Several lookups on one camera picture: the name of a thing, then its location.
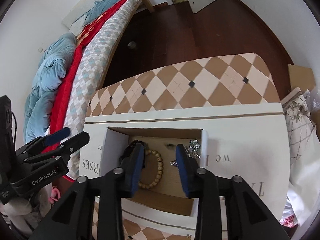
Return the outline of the white cardboard jewelry box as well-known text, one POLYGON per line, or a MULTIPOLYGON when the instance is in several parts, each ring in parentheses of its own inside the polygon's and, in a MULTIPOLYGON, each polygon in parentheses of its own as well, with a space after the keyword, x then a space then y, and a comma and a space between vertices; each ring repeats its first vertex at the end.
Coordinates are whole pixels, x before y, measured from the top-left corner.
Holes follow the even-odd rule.
POLYGON ((140 174, 140 183, 148 185, 140 188, 131 198, 149 208, 182 216, 194 216, 198 201, 188 199, 183 192, 178 169, 170 165, 175 159, 175 146, 187 145, 197 139, 201 144, 200 167, 207 161, 208 133, 204 129, 169 128, 128 128, 109 127, 106 130, 100 162, 100 175, 119 166, 119 157, 134 140, 146 143, 145 168, 140 174))

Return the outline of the red blanket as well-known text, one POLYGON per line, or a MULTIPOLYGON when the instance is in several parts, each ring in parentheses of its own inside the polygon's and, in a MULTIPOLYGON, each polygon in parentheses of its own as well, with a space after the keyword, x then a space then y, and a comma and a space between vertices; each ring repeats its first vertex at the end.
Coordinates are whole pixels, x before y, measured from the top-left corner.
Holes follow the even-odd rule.
POLYGON ((106 74, 117 39, 140 0, 121 0, 80 34, 73 63, 57 90, 50 115, 50 133, 64 127, 74 136, 82 132, 91 95, 106 74))

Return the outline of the black smart band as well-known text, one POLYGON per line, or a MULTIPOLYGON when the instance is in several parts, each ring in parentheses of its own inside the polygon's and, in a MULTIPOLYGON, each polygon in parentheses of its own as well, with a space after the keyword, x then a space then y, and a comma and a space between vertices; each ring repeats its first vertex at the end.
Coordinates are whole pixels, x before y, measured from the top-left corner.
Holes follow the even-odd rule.
POLYGON ((130 144, 128 144, 127 148, 125 148, 124 153, 119 157, 119 165, 123 166, 125 164, 125 160, 133 154, 134 149, 136 148, 137 144, 141 144, 144 149, 144 158, 142 163, 142 169, 145 168, 145 161, 146 161, 146 143, 139 140, 134 140, 130 144))

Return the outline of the pink hanger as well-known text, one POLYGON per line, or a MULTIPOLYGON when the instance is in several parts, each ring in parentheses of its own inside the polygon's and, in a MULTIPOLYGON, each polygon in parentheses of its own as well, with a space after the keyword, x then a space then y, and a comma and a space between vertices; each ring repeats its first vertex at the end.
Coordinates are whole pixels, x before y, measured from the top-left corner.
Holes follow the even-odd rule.
POLYGON ((48 199, 50 204, 54 205, 60 198, 61 198, 61 193, 59 189, 56 186, 53 186, 48 199))

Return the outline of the bed with plaid mattress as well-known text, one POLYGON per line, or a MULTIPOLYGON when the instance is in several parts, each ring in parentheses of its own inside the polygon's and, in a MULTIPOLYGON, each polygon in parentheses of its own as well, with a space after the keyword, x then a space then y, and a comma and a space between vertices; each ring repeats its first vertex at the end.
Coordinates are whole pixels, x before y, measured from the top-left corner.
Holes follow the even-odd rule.
POLYGON ((64 127, 80 133, 92 94, 140 0, 81 0, 63 20, 69 29, 42 55, 25 102, 23 138, 64 127))

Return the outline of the light blue duvet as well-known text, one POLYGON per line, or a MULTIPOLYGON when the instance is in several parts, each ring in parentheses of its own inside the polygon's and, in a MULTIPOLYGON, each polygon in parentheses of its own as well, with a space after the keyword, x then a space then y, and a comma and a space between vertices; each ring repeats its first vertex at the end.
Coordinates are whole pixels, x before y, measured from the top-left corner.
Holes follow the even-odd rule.
POLYGON ((50 127, 50 115, 57 90, 73 63, 80 34, 87 25, 72 24, 69 32, 53 42, 42 55, 25 102, 23 138, 30 142, 50 127))

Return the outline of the diamond pattern table cloth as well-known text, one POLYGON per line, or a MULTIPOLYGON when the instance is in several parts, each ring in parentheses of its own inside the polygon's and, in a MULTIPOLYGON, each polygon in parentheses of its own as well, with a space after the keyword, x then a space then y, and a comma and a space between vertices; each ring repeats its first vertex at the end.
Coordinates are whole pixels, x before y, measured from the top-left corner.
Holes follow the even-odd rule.
POLYGON ((172 166, 178 144, 200 142, 198 163, 216 176, 239 175, 280 218, 289 182, 286 124, 272 75, 255 53, 172 64, 97 91, 84 130, 79 174, 105 175, 133 140, 163 158, 153 189, 122 201, 124 232, 134 239, 192 239, 197 200, 172 166))

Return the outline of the clear plastic wrap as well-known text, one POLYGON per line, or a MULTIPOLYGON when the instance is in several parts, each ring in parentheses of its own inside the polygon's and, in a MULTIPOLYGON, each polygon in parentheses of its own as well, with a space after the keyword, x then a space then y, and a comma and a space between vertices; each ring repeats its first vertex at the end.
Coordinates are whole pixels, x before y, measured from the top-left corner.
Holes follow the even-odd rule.
POLYGON ((315 87, 312 91, 306 90, 303 94, 307 105, 307 113, 309 113, 311 120, 319 122, 320 111, 320 97, 319 88, 315 87))

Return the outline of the flat cardboard piece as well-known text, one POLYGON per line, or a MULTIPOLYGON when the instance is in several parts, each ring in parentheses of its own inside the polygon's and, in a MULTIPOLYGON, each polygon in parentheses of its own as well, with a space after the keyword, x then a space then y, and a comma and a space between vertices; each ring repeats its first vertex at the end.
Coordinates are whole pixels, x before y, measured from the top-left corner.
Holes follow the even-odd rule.
POLYGON ((302 92, 312 91, 316 87, 311 68, 288 64, 291 89, 299 87, 302 92))

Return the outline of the white pillow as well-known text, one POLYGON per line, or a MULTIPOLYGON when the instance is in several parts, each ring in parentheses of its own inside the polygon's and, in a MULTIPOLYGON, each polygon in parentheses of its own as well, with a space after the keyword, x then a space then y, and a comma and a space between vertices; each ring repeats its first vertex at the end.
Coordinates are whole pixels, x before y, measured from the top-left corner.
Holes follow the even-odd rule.
POLYGON ((76 21, 80 21, 83 26, 90 24, 119 1, 121 0, 80 0, 62 23, 69 29, 76 21))

